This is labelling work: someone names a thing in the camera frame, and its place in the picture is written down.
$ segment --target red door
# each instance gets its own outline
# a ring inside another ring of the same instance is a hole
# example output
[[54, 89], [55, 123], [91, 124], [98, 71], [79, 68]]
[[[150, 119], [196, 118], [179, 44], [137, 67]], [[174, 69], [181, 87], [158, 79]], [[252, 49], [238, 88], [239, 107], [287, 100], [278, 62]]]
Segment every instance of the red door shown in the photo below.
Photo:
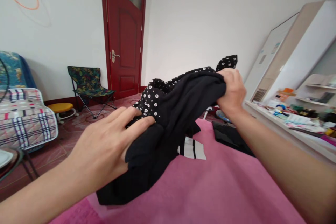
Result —
[[112, 90], [120, 99], [139, 93], [142, 12], [129, 0], [107, 0], [107, 20]]

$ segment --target yellow stool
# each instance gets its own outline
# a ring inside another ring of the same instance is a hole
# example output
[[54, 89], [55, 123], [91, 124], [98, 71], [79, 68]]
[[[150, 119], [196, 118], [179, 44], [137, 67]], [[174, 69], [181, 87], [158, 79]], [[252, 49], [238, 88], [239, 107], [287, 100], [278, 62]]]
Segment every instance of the yellow stool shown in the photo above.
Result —
[[[51, 110], [54, 111], [54, 113], [56, 114], [57, 121], [60, 124], [64, 123], [64, 121], [62, 121], [62, 119], [69, 118], [71, 116], [79, 116], [79, 114], [73, 108], [74, 106], [71, 103], [55, 103], [55, 104], [51, 104], [51, 105], [49, 105], [47, 107], [51, 108]], [[73, 114], [71, 114], [71, 115], [69, 115], [67, 117], [62, 117], [62, 118], [60, 117], [60, 115], [59, 115], [60, 113], [67, 112], [69, 110], [72, 110]]]

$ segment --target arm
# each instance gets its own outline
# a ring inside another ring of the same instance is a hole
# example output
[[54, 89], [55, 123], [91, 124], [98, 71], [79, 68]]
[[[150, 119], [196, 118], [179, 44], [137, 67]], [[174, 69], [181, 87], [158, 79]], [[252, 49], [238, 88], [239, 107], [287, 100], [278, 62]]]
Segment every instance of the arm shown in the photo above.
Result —
[[242, 108], [238, 70], [219, 72], [227, 84], [217, 103], [283, 193], [308, 223], [336, 221], [336, 171], [267, 128]]
[[122, 107], [85, 129], [62, 163], [0, 203], [1, 223], [48, 223], [60, 213], [127, 171], [130, 144], [151, 124], [141, 113]]

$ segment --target pink mat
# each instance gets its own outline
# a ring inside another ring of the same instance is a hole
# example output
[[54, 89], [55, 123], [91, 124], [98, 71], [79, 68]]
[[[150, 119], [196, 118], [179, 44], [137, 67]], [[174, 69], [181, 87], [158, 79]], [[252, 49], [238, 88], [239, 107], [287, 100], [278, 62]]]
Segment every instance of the pink mat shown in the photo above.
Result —
[[215, 141], [198, 119], [207, 160], [175, 158], [150, 189], [124, 206], [92, 194], [52, 223], [305, 223], [260, 162]]

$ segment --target bottle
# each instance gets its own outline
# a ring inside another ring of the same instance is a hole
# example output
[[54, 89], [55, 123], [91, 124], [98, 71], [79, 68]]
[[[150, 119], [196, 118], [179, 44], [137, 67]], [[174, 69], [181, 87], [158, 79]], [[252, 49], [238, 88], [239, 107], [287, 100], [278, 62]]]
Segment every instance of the bottle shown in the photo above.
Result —
[[281, 103], [280, 97], [280, 95], [276, 95], [275, 98], [269, 100], [269, 102], [267, 103], [267, 107], [271, 107], [274, 109], [276, 106], [278, 106]]

